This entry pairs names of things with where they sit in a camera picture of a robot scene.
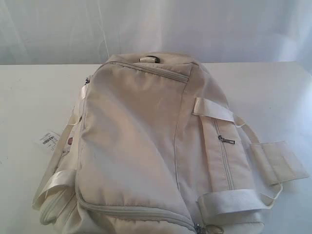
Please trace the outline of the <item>beige fabric duffel bag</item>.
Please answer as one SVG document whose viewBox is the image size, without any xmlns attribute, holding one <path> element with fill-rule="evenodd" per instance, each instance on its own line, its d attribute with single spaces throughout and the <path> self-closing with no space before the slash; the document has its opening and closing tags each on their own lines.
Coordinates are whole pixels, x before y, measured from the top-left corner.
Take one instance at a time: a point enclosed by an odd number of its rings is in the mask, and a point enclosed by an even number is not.
<svg viewBox="0 0 312 234">
<path fill-rule="evenodd" d="M 259 234 L 308 176 L 189 56 L 111 56 L 82 87 L 33 199 L 59 234 Z"/>
</svg>

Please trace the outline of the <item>white barcode hang tag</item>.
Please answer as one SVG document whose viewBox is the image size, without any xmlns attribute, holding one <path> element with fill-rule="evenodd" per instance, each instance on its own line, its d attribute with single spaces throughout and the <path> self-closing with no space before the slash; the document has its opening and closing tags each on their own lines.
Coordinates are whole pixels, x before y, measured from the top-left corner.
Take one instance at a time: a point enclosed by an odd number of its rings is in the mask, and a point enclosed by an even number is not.
<svg viewBox="0 0 312 234">
<path fill-rule="evenodd" d="M 39 140 L 38 144 L 47 151 L 54 151 L 59 140 L 59 135 L 55 132 L 45 133 Z"/>
</svg>

